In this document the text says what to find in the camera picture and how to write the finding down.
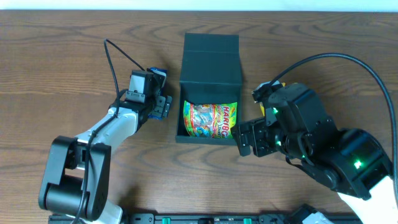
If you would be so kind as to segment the blue Oreo cookie pack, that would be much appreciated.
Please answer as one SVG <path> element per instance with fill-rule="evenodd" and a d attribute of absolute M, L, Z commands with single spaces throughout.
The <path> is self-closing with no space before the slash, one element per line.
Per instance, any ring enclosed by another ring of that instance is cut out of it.
<path fill-rule="evenodd" d="M 163 95 L 163 90 L 167 79 L 167 71 L 157 67 L 147 68 L 147 71 L 156 74 L 160 81 L 159 87 L 155 90 L 155 96 L 157 100 L 156 107 L 149 114 L 149 118 L 162 120 L 163 118 L 167 117 L 167 111 L 165 109 L 167 106 L 166 97 Z"/>

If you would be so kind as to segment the colourful Haribo gummy bag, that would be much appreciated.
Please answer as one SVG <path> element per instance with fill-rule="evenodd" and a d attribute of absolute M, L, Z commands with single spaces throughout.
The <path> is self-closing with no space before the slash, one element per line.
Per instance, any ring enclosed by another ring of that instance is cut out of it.
<path fill-rule="evenodd" d="M 195 105 L 185 101 L 183 122 L 187 133 L 198 138 L 232 139 L 237 107 L 237 102 Z"/>

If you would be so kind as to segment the yellow pistachio snack bag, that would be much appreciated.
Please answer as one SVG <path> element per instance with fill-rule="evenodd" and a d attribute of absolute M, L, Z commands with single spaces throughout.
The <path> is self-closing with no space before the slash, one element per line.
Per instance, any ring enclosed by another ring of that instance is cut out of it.
<path fill-rule="evenodd" d="M 265 86 L 265 87 L 267 87 L 267 90 L 266 90 L 266 94 L 265 94 L 265 97 L 264 97 L 264 99 L 260 102 L 260 108 L 261 108 L 261 111 L 262 111 L 262 115 L 264 116 L 264 117 L 266 117 L 267 115 L 266 115 L 266 110 L 268 109 L 268 108 L 270 108 L 270 106 L 269 106 L 269 97 L 276 91 L 276 90 L 278 90 L 278 89 L 280 89 L 280 88 L 282 88 L 282 87 L 285 87 L 286 86 L 286 84 L 284 83 L 284 82 L 280 82 L 280 81 L 276 81 L 275 83 L 273 83 L 272 85 L 270 85 L 269 84 L 269 82 L 264 82 L 264 83 L 261 83 L 258 87 L 257 87 L 257 90 L 259 90 L 261 87 L 263 87 L 263 86 Z"/>

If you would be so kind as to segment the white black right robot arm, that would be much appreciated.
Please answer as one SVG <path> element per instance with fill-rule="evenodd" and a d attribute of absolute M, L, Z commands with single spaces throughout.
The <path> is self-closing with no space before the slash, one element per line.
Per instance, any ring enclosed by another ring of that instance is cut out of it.
<path fill-rule="evenodd" d="M 336 192 L 363 223 L 397 223 L 392 162 L 362 129 L 338 129 L 318 95 L 301 83 L 271 86 L 264 116 L 236 124 L 241 156 L 280 152 L 319 184 Z"/>

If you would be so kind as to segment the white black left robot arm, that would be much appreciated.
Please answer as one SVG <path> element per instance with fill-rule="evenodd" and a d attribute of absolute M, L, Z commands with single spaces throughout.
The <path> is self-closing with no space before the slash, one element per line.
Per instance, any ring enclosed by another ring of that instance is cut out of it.
<path fill-rule="evenodd" d="M 104 118 L 73 138 L 53 140 L 38 197 L 41 209 L 76 223 L 125 221 L 123 209 L 108 200 L 111 158 L 148 119 L 167 117 L 172 97 L 162 96 L 166 78 L 166 70 L 155 67 L 132 71 L 129 88 L 119 92 Z"/>

